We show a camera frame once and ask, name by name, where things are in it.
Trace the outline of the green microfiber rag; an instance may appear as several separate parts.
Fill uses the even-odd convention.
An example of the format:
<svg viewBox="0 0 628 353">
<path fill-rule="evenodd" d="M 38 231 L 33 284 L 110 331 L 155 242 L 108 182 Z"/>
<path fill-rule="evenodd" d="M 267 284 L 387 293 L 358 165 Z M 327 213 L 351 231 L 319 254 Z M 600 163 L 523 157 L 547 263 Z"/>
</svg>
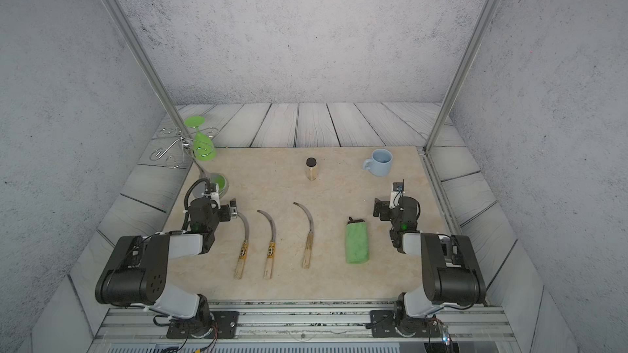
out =
<svg viewBox="0 0 628 353">
<path fill-rule="evenodd" d="M 369 261 L 369 230 L 363 219 L 350 217 L 345 227 L 345 258 L 348 264 Z"/>
</svg>

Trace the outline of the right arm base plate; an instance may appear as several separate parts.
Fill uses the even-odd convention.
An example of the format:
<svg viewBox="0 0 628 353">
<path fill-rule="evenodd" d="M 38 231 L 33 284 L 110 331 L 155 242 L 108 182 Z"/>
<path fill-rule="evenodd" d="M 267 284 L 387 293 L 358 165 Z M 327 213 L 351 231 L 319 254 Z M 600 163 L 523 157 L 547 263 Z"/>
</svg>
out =
<svg viewBox="0 0 628 353">
<path fill-rule="evenodd" d="M 403 311 L 373 310 L 365 324 L 373 338 L 440 338 L 442 327 L 435 317 L 413 318 Z"/>
</svg>

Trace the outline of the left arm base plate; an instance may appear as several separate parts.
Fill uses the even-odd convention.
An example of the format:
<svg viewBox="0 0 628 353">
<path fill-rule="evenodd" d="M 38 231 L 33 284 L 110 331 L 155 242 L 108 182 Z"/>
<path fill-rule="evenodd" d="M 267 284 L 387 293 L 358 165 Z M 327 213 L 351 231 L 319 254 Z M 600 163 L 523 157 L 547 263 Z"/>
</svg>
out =
<svg viewBox="0 0 628 353">
<path fill-rule="evenodd" d="M 204 318 L 199 315 L 190 320 L 173 320 L 168 326 L 167 339 L 233 339 L 240 312 L 211 311 Z"/>
</svg>

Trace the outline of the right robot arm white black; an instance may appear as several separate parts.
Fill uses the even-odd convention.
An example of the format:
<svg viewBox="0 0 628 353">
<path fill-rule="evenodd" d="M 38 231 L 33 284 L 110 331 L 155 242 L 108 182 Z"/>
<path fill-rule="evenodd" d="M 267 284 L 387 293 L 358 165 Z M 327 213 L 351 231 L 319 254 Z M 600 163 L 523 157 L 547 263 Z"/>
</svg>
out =
<svg viewBox="0 0 628 353">
<path fill-rule="evenodd" d="M 373 216 L 391 224 L 389 236 L 399 253 L 420 257 L 422 286 L 402 293 L 393 314 L 371 325 L 392 326 L 404 337 L 429 336 L 445 326 L 436 317 L 443 309 L 464 311 L 485 301 L 487 287 L 470 238 L 428 233 L 419 229 L 421 208 L 416 199 L 394 196 L 374 200 Z"/>
</svg>

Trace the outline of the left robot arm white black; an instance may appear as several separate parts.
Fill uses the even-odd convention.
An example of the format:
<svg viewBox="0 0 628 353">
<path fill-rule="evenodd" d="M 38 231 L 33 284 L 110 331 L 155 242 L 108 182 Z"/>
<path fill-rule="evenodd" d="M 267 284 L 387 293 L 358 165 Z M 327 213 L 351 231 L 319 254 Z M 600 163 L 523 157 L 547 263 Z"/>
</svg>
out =
<svg viewBox="0 0 628 353">
<path fill-rule="evenodd" d="M 121 237 L 96 283 L 97 302 L 154 313 L 154 324 L 168 329 L 168 339 L 235 338 L 239 313 L 211 311 L 207 297 L 169 282 L 168 263 L 208 253 L 218 224 L 236 216 L 235 199 L 218 206 L 199 198 L 187 206 L 181 230 Z"/>
</svg>

